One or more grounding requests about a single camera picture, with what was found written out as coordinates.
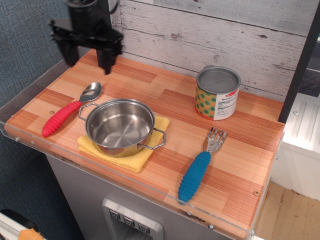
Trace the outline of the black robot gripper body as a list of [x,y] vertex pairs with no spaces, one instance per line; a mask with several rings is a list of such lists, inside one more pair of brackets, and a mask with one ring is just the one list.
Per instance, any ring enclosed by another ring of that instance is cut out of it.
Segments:
[[48,24],[51,36],[56,41],[68,41],[73,45],[94,48],[93,36],[99,17],[96,11],[98,0],[65,0],[68,18],[54,18]]

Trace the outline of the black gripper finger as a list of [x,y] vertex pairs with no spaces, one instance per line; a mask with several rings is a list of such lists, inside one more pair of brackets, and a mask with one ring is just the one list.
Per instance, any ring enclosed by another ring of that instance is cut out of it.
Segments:
[[79,60],[78,47],[66,40],[57,41],[57,45],[66,64],[73,67]]
[[104,48],[96,50],[98,66],[104,69],[106,75],[109,75],[112,70],[112,66],[116,62],[118,52],[114,49]]

